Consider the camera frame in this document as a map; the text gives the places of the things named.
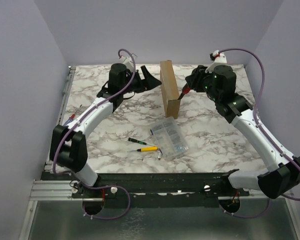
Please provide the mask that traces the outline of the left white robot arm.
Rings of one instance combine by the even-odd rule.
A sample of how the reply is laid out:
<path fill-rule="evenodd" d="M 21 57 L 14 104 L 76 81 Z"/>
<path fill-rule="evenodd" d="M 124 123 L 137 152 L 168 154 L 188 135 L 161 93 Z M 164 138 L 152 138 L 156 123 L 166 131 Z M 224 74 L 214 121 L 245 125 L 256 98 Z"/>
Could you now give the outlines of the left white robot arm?
<path fill-rule="evenodd" d="M 52 131 L 49 151 L 52 172 L 56 173 L 56 166 L 66 168 L 66 173 L 74 174 L 84 184 L 83 191 L 91 198 L 100 193 L 101 186 L 97 182 L 98 174 L 88 164 L 87 138 L 126 100 L 125 94 L 143 93 L 162 84 L 144 65 L 141 71 L 142 76 L 123 63 L 113 64 L 107 82 L 93 103 L 75 120 L 66 125 L 58 124 Z"/>

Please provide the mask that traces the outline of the brown cardboard express box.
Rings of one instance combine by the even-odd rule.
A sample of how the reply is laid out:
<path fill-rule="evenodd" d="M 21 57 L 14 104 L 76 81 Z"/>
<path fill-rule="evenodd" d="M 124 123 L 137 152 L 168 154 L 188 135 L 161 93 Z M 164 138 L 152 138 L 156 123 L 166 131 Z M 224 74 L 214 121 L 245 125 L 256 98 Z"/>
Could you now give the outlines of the brown cardboard express box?
<path fill-rule="evenodd" d="M 179 116 L 181 101 L 178 100 L 180 93 L 177 86 L 173 64 L 171 60 L 164 60 L 161 61 L 159 65 L 161 95 L 165 117 L 173 117 L 176 120 Z"/>

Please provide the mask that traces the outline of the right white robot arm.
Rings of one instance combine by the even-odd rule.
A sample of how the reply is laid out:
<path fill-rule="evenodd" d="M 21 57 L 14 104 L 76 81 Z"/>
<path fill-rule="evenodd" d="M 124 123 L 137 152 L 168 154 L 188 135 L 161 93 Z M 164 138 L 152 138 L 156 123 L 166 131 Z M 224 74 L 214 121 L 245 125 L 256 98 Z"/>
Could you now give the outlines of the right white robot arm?
<path fill-rule="evenodd" d="M 219 65 L 212 72 L 199 65 L 185 78 L 187 86 L 197 93 L 206 93 L 215 104 L 217 112 L 238 129 L 264 162 L 261 171 L 232 170 L 220 182 L 219 189 L 230 196 L 237 189 L 262 191 L 268 198 L 276 199 L 300 183 L 300 156 L 296 157 L 285 147 L 277 150 L 279 141 L 254 117 L 253 106 L 236 93 L 237 75 L 232 67 Z"/>

